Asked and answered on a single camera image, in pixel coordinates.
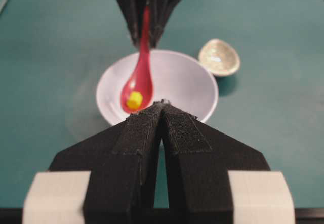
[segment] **table surface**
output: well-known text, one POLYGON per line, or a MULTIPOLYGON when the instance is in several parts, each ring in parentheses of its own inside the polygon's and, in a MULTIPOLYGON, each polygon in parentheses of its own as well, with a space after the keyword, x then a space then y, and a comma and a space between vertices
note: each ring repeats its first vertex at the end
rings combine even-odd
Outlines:
MULTIPOLYGON (((208 125, 260 150, 296 207, 324 207, 324 0, 182 0, 159 48, 238 51, 208 125)), ((95 100, 135 51, 115 0, 9 0, 0 14, 0 207, 21 207, 59 150, 109 127, 95 100)), ((167 207, 161 151, 156 207, 167 207)))

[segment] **white bowl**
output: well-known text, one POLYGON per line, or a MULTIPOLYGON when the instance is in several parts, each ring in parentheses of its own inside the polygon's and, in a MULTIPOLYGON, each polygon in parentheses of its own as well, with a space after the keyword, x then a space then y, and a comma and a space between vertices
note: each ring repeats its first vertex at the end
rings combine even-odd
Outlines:
MULTIPOLYGON (((129 114, 120 106, 120 93, 135 68, 138 53, 110 66, 97 86, 97 105, 102 116, 115 125, 129 114)), ((171 104, 206 122, 218 100, 218 87, 213 76, 196 59, 183 53, 151 51, 151 75, 154 101, 170 100, 171 104)))

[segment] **yellow cube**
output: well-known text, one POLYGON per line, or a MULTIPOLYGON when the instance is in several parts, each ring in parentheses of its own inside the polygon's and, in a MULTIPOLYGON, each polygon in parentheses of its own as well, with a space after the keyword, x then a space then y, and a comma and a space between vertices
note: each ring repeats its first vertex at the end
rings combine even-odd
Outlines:
POLYGON ((139 91, 132 91, 126 101, 126 105, 130 109, 138 109, 141 106, 143 96, 139 91))

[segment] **bowl rim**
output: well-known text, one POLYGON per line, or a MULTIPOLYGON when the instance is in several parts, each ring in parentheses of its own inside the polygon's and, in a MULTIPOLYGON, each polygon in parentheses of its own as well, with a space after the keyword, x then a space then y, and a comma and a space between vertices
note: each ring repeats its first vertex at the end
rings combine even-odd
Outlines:
MULTIPOLYGON (((177 52, 177 51, 172 51, 172 50, 162 50, 162 49, 152 49, 151 50, 151 53, 168 53, 168 54, 174 54, 174 55, 178 55, 178 56, 181 56, 181 57, 185 57, 186 59, 192 61, 192 62, 195 62, 197 64, 197 66, 199 66, 200 68, 202 68, 208 75, 211 83, 212 83, 212 86, 213 86, 213 89, 215 91, 215 96, 214 96, 214 100, 213 100, 213 103, 212 103, 212 106, 210 108, 210 110, 208 111, 208 113, 206 114, 206 116, 202 119, 200 119, 200 122, 202 123, 205 123, 210 117, 211 115, 213 114, 213 112, 215 111, 215 108, 217 106, 217 103, 218 103, 218 98, 219 98, 219 91, 218 91, 218 85, 216 83, 216 79, 214 78, 214 76, 212 75, 212 73, 210 73, 205 67, 203 67, 199 61, 190 56, 190 55, 187 55, 187 54, 184 54, 182 52, 177 52)), ((121 57, 120 59, 118 59, 117 61, 115 61, 113 64, 111 64, 104 72, 103 74, 101 75, 98 83, 97 83, 97 86, 96 86, 96 104, 97 104, 97 108, 99 109, 99 112, 101 114, 101 116, 111 125, 111 126, 114 126, 118 123, 115 123, 115 122, 112 122, 109 118, 107 118, 105 116, 105 114, 102 112, 102 108, 99 106, 99 86, 102 84, 102 80, 103 78, 105 78, 105 75, 106 73, 108 73, 109 70, 111 70, 113 68, 113 66, 117 63, 119 63, 121 60, 125 60, 127 59, 128 57, 132 57, 132 56, 135 56, 139 54, 139 52, 135 52, 135 53, 132 53, 132 54, 129 54, 129 55, 126 55, 124 57, 121 57)))

